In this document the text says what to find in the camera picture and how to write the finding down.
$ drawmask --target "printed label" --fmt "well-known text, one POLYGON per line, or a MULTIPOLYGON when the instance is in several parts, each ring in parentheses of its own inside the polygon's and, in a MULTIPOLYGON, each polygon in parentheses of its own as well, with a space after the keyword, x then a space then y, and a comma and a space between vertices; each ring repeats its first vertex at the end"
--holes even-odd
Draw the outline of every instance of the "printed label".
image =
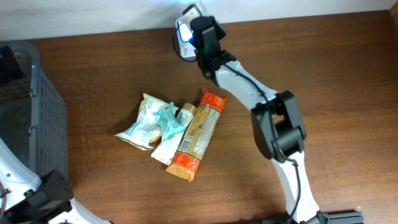
POLYGON ((135 128, 136 128, 137 126, 138 126, 138 123, 135 122, 135 123, 131 126, 131 128, 129 128, 128 130, 126 130, 126 131, 124 132, 124 134, 127 134, 128 136, 131 136, 132 133, 134 132, 134 130, 135 130, 135 128))
POLYGON ((148 111, 150 111, 150 108, 154 102, 152 100, 146 100, 145 105, 141 108, 141 110, 138 112, 138 118, 137 118, 137 123, 142 123, 145 115, 147 114, 148 111))
POLYGON ((219 115, 220 112, 218 112, 217 110, 214 110, 213 108, 210 110, 204 127, 207 131, 213 131, 219 115))
POLYGON ((174 129, 178 128, 180 125, 178 125, 176 122, 171 122, 172 126, 174 129))
POLYGON ((177 116, 177 121, 184 127, 187 128, 189 123, 193 119, 193 114, 186 109, 181 109, 177 116))
POLYGON ((170 131, 170 127, 167 125, 166 128, 164 129, 164 133, 168 133, 170 131))
POLYGON ((160 128, 158 126, 144 126, 137 133, 137 138, 140 139, 144 144, 149 144, 150 140, 154 136, 158 136, 160 134, 160 128))
POLYGON ((203 129, 197 143, 195 144, 195 148, 193 148, 194 152, 199 153, 201 156, 205 155, 207 145, 209 145, 209 141, 211 138, 211 132, 203 129))
POLYGON ((180 148, 178 149, 179 152, 188 152, 189 145, 191 144, 191 140, 184 139, 181 143, 180 148))

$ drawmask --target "plastic wrapper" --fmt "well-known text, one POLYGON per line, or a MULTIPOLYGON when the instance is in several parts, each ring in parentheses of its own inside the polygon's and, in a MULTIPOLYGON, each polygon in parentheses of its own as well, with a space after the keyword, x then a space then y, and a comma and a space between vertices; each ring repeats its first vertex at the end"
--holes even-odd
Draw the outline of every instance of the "plastic wrapper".
POLYGON ((205 90, 193 121, 185 132, 167 172, 193 181, 226 100, 227 98, 221 98, 205 90))
MULTIPOLYGON (((143 95, 144 100, 140 104, 137 121, 131 128, 115 134, 114 137, 122 139, 141 150, 151 150, 154 149, 153 144, 161 137, 160 126, 157 124, 153 113, 168 107, 169 104, 146 93, 143 95)), ((173 114, 177 110, 178 107, 174 106, 173 114)))
POLYGON ((185 131, 185 128, 177 121, 177 119, 175 119, 173 107, 174 103, 171 102, 169 106, 153 113, 153 115, 155 115, 156 122, 162 131, 162 142, 185 131))
MULTIPOLYGON (((191 105, 190 103, 185 103, 177 116, 177 121, 184 127, 187 128, 193 119, 193 115, 197 110, 196 106, 191 105)), ((170 139, 166 141, 162 141, 155 151, 150 155, 153 158, 157 159, 160 162, 163 162, 165 165, 170 165, 173 161, 175 152, 180 145, 181 139, 184 133, 180 133, 172 136, 170 139)))

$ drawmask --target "white wall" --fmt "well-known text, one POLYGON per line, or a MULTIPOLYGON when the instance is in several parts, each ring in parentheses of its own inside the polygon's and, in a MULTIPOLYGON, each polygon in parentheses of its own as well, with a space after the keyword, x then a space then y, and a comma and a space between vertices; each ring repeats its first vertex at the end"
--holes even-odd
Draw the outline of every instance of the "white wall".
MULTIPOLYGON (((172 27, 191 0, 0 0, 0 40, 172 27)), ((204 0, 225 22, 389 9, 395 0, 204 0)))

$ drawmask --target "black mount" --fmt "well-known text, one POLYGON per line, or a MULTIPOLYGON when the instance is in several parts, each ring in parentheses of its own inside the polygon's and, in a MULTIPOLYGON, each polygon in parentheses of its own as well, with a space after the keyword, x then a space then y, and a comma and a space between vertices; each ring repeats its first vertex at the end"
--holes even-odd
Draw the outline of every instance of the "black mount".
MULTIPOLYGON (((259 223, 252 224, 282 224, 286 222, 289 215, 287 213, 277 218, 271 218, 263 220, 259 223)), ((343 212, 343 213, 318 213, 306 222, 300 222, 300 224, 363 224, 364 218, 362 212, 343 212)))
POLYGON ((0 86, 25 76, 9 46, 0 47, 0 86))
POLYGON ((53 170, 43 176, 42 184, 34 192, 24 193, 26 199, 4 212, 4 223, 46 224, 63 212, 70 212, 73 190, 65 176, 53 170))
POLYGON ((197 62, 202 75, 218 85, 215 72, 223 64, 236 60, 229 52, 221 49, 220 40, 226 32, 213 16, 197 17, 191 21, 190 27, 193 32, 190 43, 197 49, 197 62))
POLYGON ((285 91, 275 96, 276 98, 267 104, 258 104, 252 109, 253 133, 257 147, 264 157, 284 163, 285 159, 280 151, 286 157, 295 152, 302 152, 307 132, 294 95, 285 91), (269 113, 284 118, 275 124, 269 119, 269 113))

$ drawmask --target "orange snack wrapper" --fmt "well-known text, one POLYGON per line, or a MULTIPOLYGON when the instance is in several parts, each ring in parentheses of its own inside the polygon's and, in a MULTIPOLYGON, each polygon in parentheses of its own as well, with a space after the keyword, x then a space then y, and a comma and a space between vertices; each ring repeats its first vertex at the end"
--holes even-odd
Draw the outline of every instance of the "orange snack wrapper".
POLYGON ((226 101, 227 98, 216 96, 205 90, 173 162, 166 169, 167 172, 193 181, 226 101))

